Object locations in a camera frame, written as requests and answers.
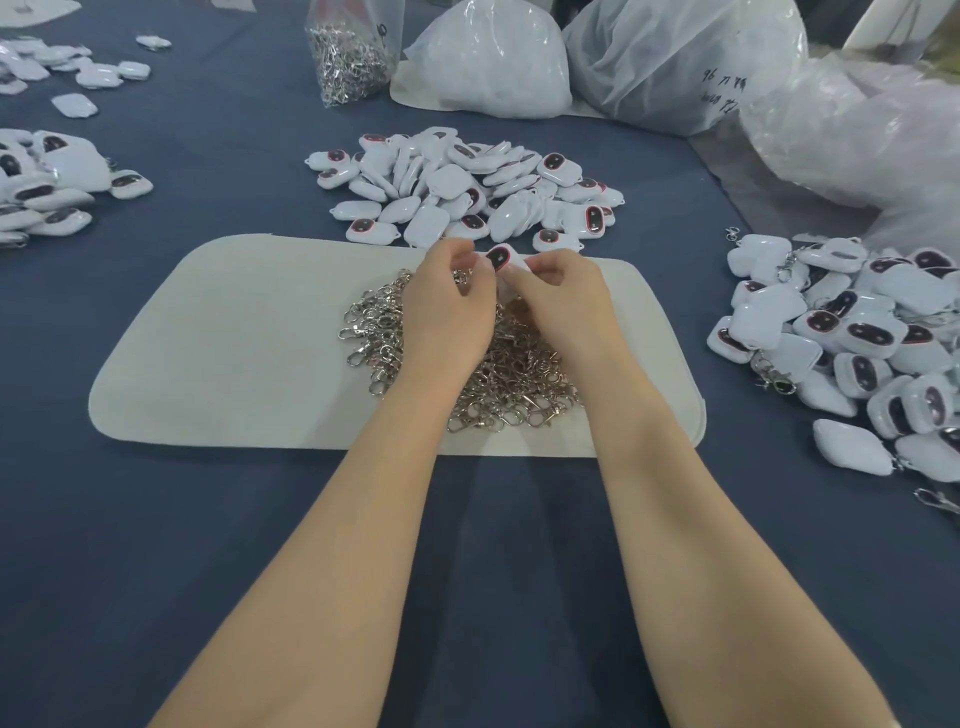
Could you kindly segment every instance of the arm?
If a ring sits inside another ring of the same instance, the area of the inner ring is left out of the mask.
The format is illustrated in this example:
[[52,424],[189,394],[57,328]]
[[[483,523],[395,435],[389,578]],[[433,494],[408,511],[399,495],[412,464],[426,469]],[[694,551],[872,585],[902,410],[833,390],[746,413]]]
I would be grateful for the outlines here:
[[[474,267],[467,295],[451,267]],[[152,728],[376,725],[430,474],[490,343],[495,298],[490,262],[472,243],[434,246],[404,291],[396,383]]]
[[527,264],[540,278],[501,275],[584,398],[671,725],[891,728],[870,675],[724,495],[637,365],[599,269],[568,251]]

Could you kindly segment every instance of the hand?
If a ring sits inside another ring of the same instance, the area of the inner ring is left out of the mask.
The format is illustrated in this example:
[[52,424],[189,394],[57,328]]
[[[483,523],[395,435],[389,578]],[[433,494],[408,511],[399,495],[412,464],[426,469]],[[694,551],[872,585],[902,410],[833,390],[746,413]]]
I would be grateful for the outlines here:
[[589,258],[559,250],[526,259],[533,273],[507,265],[499,275],[530,307],[540,333],[578,380],[591,363],[631,356],[613,313],[610,290]]
[[[472,269],[462,292],[450,271]],[[473,242],[445,238],[426,254],[403,290],[401,373],[460,394],[493,338],[496,275]]]

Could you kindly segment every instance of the table surface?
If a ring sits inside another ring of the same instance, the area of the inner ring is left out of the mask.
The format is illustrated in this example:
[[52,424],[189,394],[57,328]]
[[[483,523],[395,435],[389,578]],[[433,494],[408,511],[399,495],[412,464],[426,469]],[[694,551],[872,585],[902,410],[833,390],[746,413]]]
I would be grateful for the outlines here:
[[[256,14],[90,0],[36,34],[85,43],[101,61],[151,62],[154,77],[92,92],[101,111],[86,120],[50,104],[76,88],[69,78],[0,99],[0,127],[87,136],[156,185],[100,203],[73,238],[0,257],[0,724],[144,725],[342,456],[98,434],[87,393],[133,316],[210,239],[341,238],[327,213],[337,196],[314,184],[308,153],[447,125],[467,140],[559,150],[623,190],[616,228],[590,253],[631,261],[660,298],[707,399],[700,454],[904,728],[957,725],[960,532],[913,499],[918,480],[827,465],[815,413],[708,351],[734,285],[723,230],[740,220],[689,145],[592,119],[443,114],[384,96],[324,109],[303,17],[295,0]],[[141,33],[175,48],[139,50]],[[381,724],[666,725],[594,461],[439,459]]]

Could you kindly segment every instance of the blue table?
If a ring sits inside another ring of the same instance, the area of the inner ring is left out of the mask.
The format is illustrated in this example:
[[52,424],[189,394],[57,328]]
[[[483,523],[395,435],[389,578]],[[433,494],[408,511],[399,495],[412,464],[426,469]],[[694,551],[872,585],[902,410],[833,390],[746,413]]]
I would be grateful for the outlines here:
[[[92,92],[101,112],[87,120],[50,104],[75,89],[68,78],[0,99],[0,127],[88,136],[156,184],[102,202],[74,238],[0,256],[0,725],[144,725],[341,458],[99,435],[87,392],[133,316],[212,238],[341,238],[304,157],[434,124],[569,153],[624,191],[617,227],[590,251],[630,260],[660,297],[708,401],[705,461],[904,728],[957,725],[960,534],[912,498],[916,480],[827,465],[815,413],[706,349],[734,284],[723,230],[739,218],[687,143],[386,97],[324,109],[301,5],[90,0],[37,34],[151,62],[154,77]],[[149,54],[140,33],[176,46]],[[382,725],[665,725],[593,461],[439,460]]]

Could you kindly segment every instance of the forearm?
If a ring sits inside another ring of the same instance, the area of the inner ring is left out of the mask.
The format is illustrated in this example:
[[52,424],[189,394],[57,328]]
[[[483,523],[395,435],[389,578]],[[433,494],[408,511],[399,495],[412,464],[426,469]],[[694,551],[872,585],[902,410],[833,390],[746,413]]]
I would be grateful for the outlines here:
[[677,728],[889,728],[866,670],[629,356],[581,384],[636,624]]
[[373,728],[436,452],[456,397],[397,381],[153,728]]

